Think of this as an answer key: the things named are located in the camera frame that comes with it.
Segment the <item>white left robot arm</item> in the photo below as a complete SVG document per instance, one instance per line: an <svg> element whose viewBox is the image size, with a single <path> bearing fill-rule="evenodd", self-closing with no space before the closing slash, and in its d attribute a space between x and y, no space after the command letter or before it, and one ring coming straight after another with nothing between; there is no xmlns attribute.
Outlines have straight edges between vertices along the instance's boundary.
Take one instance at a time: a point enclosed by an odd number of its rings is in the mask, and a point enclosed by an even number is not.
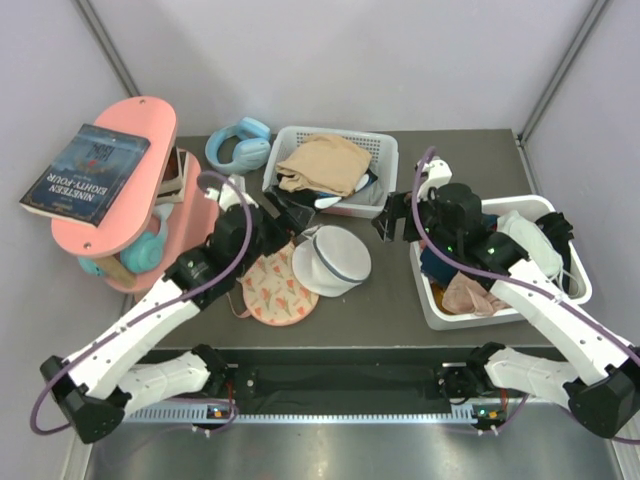
<svg viewBox="0 0 640 480"><path fill-rule="evenodd" d="M269 190L277 214L238 186L209 188L206 198L220 213L206 240L181 253L147 294L91 344L40 367L46 394L79 439L96 443L133 413L185 394L215 397L230 378L229 366L213 347L199 344L162 363L143 359L177 327L229 293L261 258L301 234L314 207Z"/></svg>

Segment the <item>white mesh laundry bag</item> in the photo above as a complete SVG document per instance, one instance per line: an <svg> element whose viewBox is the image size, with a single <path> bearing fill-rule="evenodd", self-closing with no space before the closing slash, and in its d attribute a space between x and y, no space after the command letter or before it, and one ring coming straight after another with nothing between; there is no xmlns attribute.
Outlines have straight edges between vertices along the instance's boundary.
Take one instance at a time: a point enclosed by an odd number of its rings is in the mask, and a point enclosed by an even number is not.
<svg viewBox="0 0 640 480"><path fill-rule="evenodd" d="M312 293L336 298L364 283L372 259L365 244L351 231L335 225L312 227L294 249L292 271Z"/></svg>

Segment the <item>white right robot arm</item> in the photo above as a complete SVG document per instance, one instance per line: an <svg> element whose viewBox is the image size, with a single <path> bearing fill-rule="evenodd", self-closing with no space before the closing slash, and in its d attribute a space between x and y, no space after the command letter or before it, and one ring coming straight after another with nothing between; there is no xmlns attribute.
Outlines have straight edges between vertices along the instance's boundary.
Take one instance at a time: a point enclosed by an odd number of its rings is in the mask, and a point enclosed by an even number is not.
<svg viewBox="0 0 640 480"><path fill-rule="evenodd" d="M427 149L412 189L392 192L373 219L390 242L423 241L438 258L506 302L563 355L551 361L489 342L472 351L464 369L467 394L517 390L568 410L591 433L615 439L639 412L639 350L571 301L505 233L484 225L479 197L454 183L448 164Z"/></svg>

